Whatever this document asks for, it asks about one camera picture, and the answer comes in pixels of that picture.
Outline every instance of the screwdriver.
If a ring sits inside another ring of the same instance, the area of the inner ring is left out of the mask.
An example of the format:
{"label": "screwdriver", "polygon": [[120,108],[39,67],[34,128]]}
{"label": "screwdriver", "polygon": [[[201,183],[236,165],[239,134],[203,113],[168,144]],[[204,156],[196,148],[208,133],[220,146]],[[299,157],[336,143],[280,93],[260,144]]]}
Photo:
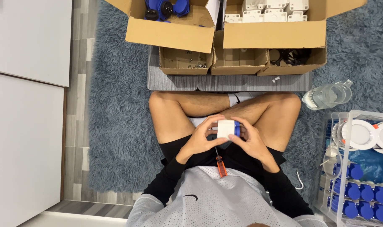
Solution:
{"label": "screwdriver", "polygon": [[215,152],[217,153],[217,157],[215,158],[217,160],[217,165],[218,165],[218,171],[219,171],[219,176],[220,177],[225,177],[228,176],[227,170],[225,169],[224,162],[222,161],[222,157],[219,156],[218,150],[215,147]]}

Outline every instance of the hand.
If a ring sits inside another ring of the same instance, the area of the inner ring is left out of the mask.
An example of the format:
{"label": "hand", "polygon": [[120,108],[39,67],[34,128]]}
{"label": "hand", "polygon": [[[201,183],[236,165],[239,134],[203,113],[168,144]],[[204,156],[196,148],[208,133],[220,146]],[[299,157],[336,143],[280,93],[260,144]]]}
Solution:
{"label": "hand", "polygon": [[218,123],[215,121],[224,120],[225,116],[216,114],[208,116],[201,124],[199,124],[189,141],[180,149],[176,155],[176,160],[180,164],[186,164],[187,160],[194,155],[202,152],[206,152],[209,149],[221,145],[227,142],[227,138],[217,138],[215,140],[208,141],[207,136],[210,134],[216,134],[217,130],[209,130],[212,127],[217,127]]}
{"label": "hand", "polygon": [[277,173],[280,169],[274,160],[273,155],[269,152],[263,140],[260,138],[259,130],[253,127],[247,120],[240,117],[231,117],[232,120],[239,121],[243,124],[241,127],[241,137],[229,135],[232,142],[241,147],[251,157],[258,159],[263,168],[271,173]]}

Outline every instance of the black shorts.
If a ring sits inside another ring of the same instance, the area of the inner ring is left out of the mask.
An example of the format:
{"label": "black shorts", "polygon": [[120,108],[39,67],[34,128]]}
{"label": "black shorts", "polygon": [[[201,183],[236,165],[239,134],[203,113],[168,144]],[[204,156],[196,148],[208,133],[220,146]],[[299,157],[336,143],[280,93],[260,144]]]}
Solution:
{"label": "black shorts", "polygon": [[[165,159],[161,160],[162,164],[166,165],[173,158],[175,158],[177,153],[179,153],[180,148],[182,148],[184,144],[186,144],[190,137],[191,135],[172,142],[159,144],[165,156]],[[232,168],[246,173],[247,175],[255,178],[264,187],[266,187],[261,174],[265,170],[263,169],[263,166],[260,163],[260,161],[246,154],[241,147],[234,143],[231,143],[226,149],[221,149],[219,147],[217,147],[217,149],[218,154],[222,157],[225,168]],[[275,162],[278,165],[281,165],[286,161],[286,159],[283,157],[283,152],[276,151],[269,147],[267,147],[267,149],[273,155]],[[211,148],[206,152],[194,154],[189,158],[188,162],[186,163],[186,169],[195,166],[217,166],[215,157],[215,147]]]}

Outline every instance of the orange screwdriver handle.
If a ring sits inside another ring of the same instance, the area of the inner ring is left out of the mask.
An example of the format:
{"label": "orange screwdriver handle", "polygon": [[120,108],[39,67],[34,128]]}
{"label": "orange screwdriver handle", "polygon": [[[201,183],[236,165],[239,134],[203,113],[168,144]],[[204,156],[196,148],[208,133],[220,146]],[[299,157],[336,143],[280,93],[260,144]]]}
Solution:
{"label": "orange screwdriver handle", "polygon": [[218,165],[219,176],[220,177],[228,176],[227,170],[225,169],[225,165],[221,159],[221,156],[217,156],[216,160],[217,160],[217,165]]}

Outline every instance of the leg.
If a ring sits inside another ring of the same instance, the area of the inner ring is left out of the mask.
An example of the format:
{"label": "leg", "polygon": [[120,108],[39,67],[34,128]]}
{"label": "leg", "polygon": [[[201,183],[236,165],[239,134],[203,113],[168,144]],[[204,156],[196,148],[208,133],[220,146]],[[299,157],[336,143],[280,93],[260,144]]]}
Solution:
{"label": "leg", "polygon": [[245,118],[260,132],[267,147],[283,152],[298,118],[301,101],[290,92],[268,92],[220,114]]}
{"label": "leg", "polygon": [[207,92],[153,92],[149,100],[158,143],[186,137],[195,127],[187,116],[205,116],[229,108],[227,94]]}

